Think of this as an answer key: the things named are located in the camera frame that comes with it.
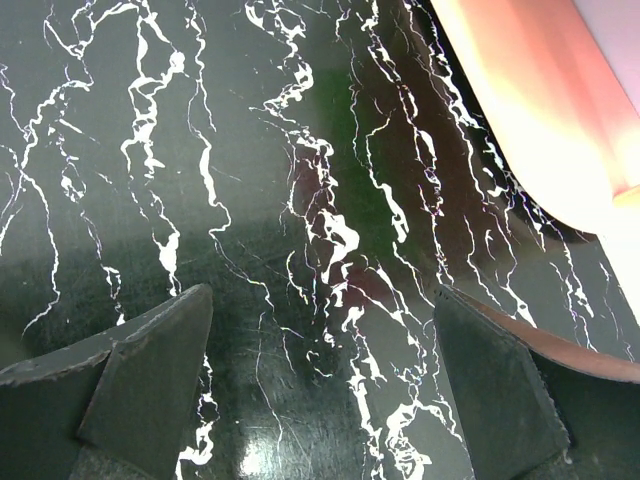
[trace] dark table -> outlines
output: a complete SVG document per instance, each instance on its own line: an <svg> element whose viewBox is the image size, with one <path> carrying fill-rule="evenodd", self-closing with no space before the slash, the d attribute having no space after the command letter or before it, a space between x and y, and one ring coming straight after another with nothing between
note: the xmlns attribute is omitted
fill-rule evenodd
<svg viewBox="0 0 640 480"><path fill-rule="evenodd" d="M598 240L519 187L428 5L4 2L0 62L0 368L211 284L178 477L471 478L440 283L640 348Z"/></svg>

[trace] marble countertop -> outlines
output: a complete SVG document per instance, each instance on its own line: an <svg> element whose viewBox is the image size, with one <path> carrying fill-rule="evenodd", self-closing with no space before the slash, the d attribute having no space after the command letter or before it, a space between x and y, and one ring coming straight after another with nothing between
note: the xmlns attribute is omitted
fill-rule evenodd
<svg viewBox="0 0 640 480"><path fill-rule="evenodd" d="M441 283L640 351L417 0L6 2L0 85L0 368L209 283L177 478L472 478Z"/></svg>

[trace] black marble surface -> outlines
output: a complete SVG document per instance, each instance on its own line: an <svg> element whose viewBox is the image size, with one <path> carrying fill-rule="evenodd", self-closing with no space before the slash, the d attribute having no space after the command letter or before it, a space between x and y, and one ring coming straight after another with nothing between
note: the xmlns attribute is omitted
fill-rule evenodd
<svg viewBox="0 0 640 480"><path fill-rule="evenodd" d="M0 368L211 284L177 478L472 478L439 283L640 348L416 0L4 2L0 82Z"/></svg>

